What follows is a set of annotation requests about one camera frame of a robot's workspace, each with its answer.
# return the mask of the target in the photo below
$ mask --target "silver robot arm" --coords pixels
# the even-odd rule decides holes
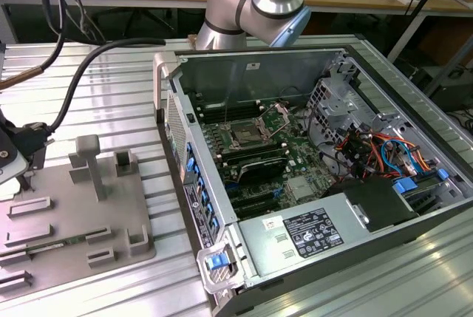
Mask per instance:
[[[238,49],[246,33],[271,47],[290,46],[310,18],[304,0],[207,0],[198,50]]]

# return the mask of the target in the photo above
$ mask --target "green circuit board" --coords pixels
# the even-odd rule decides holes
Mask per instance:
[[[263,104],[265,109],[271,105],[274,103]],[[308,140],[302,116],[292,111],[285,114],[289,123],[282,129],[287,119],[275,108],[262,117],[209,124],[201,120],[205,140],[240,219],[317,200],[336,182]],[[242,172],[258,163],[270,163],[257,171],[270,177],[258,180],[256,175],[255,180],[244,181]]]

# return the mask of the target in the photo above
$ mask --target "motherboard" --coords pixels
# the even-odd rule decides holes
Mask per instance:
[[[195,109],[239,219],[317,200],[336,182],[337,168],[320,158],[297,108],[257,101]]]

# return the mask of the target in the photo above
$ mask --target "motherboard chip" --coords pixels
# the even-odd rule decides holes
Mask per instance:
[[[232,135],[240,145],[245,145],[249,142],[262,141],[261,134],[254,123],[243,125],[234,124],[231,126]]]
[[[314,195],[312,187],[303,176],[290,178],[287,180],[287,186],[296,201],[306,199]]]

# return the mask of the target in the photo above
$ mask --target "metal table surface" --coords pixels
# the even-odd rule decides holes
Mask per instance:
[[[469,163],[473,145],[461,129],[414,94],[396,70],[369,43],[353,35],[304,37],[299,44],[351,44],[426,118]],[[261,45],[251,40],[250,45]],[[184,40],[168,41],[167,50],[183,50]],[[12,45],[0,51],[1,79],[40,64],[53,45]],[[140,173],[157,255],[149,261],[24,296],[0,304],[2,316],[209,316],[207,296],[169,176],[153,118],[152,57],[160,48],[119,49],[97,58],[79,83],[71,109],[48,147],[46,166],[64,164],[80,134],[98,134],[103,153],[130,148]],[[0,95],[4,114],[17,124],[50,123],[67,86],[91,47],[68,44],[44,75]],[[361,79],[361,88],[379,92]],[[392,107],[373,96],[381,111]],[[442,311],[472,314],[473,211],[367,262],[257,307],[250,316],[403,316],[443,303]],[[390,310],[385,308],[390,302]]]

